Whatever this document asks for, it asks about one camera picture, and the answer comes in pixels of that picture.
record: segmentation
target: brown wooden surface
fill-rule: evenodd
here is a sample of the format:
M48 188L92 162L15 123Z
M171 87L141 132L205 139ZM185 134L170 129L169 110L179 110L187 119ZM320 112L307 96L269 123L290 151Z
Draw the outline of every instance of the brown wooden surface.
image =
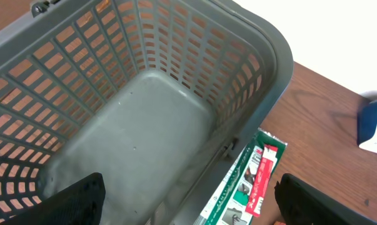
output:
M0 30L29 10L30 0L0 1ZM363 97L296 64L293 80L261 127L288 143L270 182L261 217L279 217L274 185L292 173L377 221L377 154L356 145L356 112Z

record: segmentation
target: empty basket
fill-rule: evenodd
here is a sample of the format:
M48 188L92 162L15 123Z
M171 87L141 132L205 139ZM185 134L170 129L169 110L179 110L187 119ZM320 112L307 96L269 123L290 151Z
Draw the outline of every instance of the empty basket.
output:
M169 223L293 73L231 1L50 2L0 32L0 222L99 172L103 224Z

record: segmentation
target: red label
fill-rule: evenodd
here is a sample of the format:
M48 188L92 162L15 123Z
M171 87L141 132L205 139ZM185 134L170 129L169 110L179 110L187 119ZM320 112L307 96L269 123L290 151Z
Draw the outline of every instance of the red label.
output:
M265 150L268 148L272 151L277 151L278 148L274 146L265 146ZM261 206L263 203L266 189L268 188L271 171L273 170L273 161L262 157L261 163L256 174L256 179L252 187L251 195L249 196L249 202L246 205L245 211L252 214L255 217L260 217Z

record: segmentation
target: white wall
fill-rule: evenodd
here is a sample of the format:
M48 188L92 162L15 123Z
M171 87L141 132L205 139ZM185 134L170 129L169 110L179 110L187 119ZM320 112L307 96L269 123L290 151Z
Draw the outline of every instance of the white wall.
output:
M294 60L364 96L377 92L377 0L235 0L273 24Z

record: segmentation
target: black object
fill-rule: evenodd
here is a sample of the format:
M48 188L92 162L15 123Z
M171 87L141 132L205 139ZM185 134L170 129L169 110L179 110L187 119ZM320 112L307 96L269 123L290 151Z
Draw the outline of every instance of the black object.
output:
M274 196L287 225L377 224L292 174L284 174L277 182Z
M99 224L104 200L102 174L95 172L3 224Z

